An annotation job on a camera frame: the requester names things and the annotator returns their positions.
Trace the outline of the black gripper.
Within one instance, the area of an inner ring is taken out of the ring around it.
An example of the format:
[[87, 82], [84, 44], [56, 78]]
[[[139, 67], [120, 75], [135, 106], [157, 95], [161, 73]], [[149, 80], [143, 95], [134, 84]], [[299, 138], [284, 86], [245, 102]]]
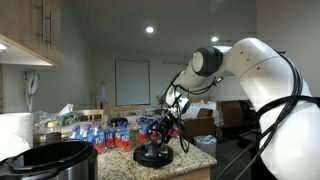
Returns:
[[176, 117], [172, 113], [167, 113], [161, 122], [156, 123], [155, 130], [158, 135], [156, 142], [158, 144], [167, 144], [170, 141], [171, 135], [169, 132], [176, 122]]

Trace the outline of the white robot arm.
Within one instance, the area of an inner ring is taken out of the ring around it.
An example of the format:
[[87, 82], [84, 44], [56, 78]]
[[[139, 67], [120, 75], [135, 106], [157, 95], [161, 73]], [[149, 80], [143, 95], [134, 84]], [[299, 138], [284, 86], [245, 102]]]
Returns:
[[185, 111], [189, 100], [177, 87], [197, 88], [208, 77], [234, 76], [257, 113], [262, 138], [257, 156], [278, 180], [320, 177], [320, 108], [296, 65], [256, 38], [233, 46], [196, 50], [161, 100]]

